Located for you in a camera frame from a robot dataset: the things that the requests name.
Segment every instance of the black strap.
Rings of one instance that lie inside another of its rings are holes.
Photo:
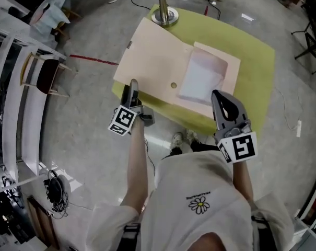
[[[266,219],[259,216],[252,216],[252,220],[257,224],[262,224],[262,226],[258,226],[260,251],[277,251],[271,227]]]
[[[135,251],[137,246],[138,234],[140,231],[140,223],[132,223],[125,226],[117,251]]]

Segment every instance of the white paper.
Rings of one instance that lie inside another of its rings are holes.
[[[301,120],[298,120],[298,122],[297,122],[297,133],[296,133],[296,137],[300,138],[301,130],[302,130],[302,121],[301,121]]]
[[[228,63],[194,47],[178,97],[211,106],[211,94],[221,89]]]

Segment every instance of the silver lamp stand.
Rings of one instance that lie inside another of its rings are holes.
[[[176,24],[178,19],[178,12],[174,8],[167,6],[166,0],[159,0],[159,8],[153,12],[152,21],[166,28]]]

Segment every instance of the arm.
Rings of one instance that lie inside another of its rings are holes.
[[[248,201],[253,201],[253,189],[246,162],[233,164],[233,184]]]
[[[127,192],[121,206],[133,207],[140,214],[148,194],[144,122],[136,117],[131,130],[127,167]]]

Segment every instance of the daisy logo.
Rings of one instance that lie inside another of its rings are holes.
[[[189,207],[199,215],[204,214],[210,205],[205,202],[205,197],[202,196],[201,198],[196,198],[195,200],[191,201]]]

